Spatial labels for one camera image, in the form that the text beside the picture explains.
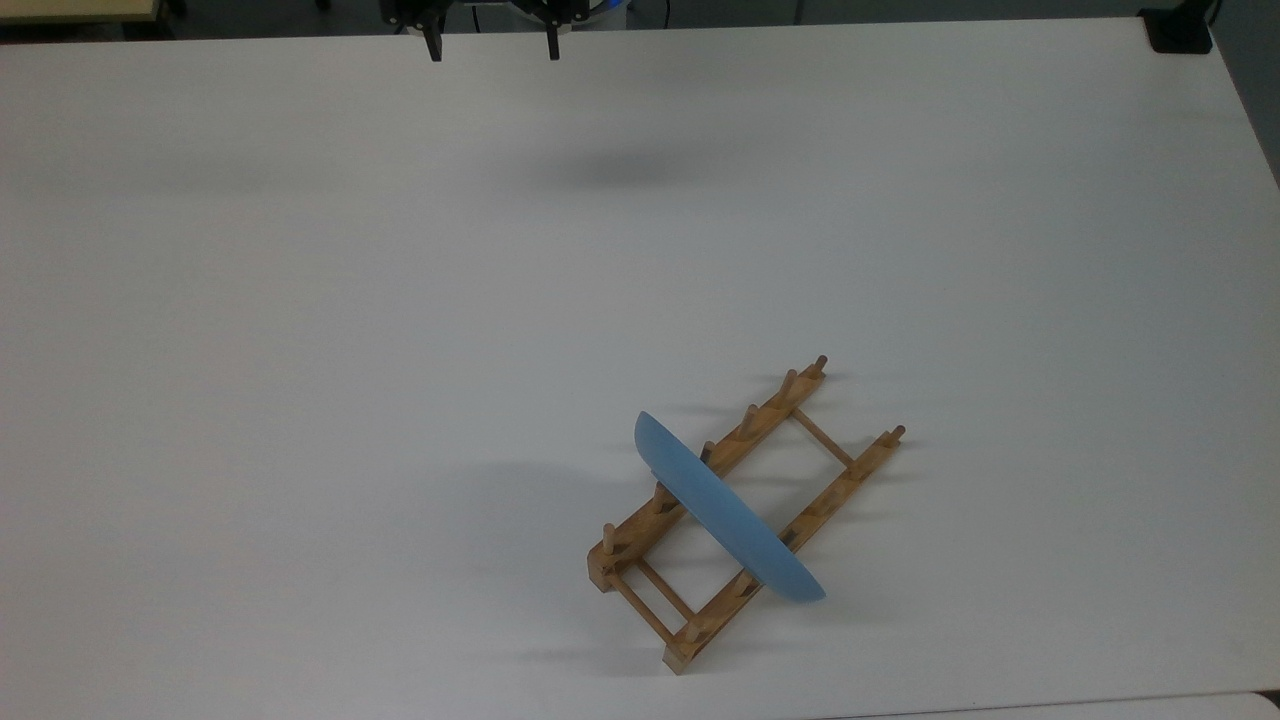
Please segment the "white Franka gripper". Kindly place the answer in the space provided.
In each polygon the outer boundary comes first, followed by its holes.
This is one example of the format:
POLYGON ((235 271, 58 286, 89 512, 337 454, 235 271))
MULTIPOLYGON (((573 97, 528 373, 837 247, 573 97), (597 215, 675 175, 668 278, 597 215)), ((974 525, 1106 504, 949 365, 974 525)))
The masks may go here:
POLYGON ((389 26, 421 29, 433 61, 443 59, 443 37, 439 26, 454 5, 512 6, 515 12, 545 27, 548 56, 561 59, 561 31, 593 17, 593 1, 384 1, 383 20, 389 26))

